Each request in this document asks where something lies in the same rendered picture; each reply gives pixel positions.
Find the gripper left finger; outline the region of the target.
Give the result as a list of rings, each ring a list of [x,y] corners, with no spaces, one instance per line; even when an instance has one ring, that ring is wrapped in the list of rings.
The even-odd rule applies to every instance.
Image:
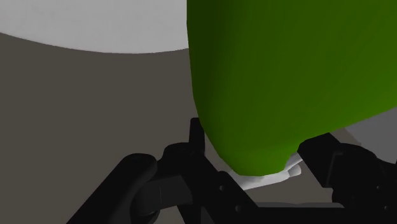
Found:
[[[186,143],[123,158],[66,224],[155,224],[176,206],[185,224],[255,224],[258,206],[205,157],[204,131],[190,121]]]

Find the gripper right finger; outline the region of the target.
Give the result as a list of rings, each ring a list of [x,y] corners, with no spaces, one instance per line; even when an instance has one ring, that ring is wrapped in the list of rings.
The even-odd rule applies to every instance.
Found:
[[[330,133],[300,143],[298,154],[341,208],[317,212],[324,224],[397,224],[397,164]]]

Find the green rounded object white base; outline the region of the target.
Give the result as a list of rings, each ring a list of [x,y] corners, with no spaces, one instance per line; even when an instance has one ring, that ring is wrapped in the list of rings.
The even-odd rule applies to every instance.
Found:
[[[186,0],[186,26],[200,123],[244,190],[397,107],[397,0]]]

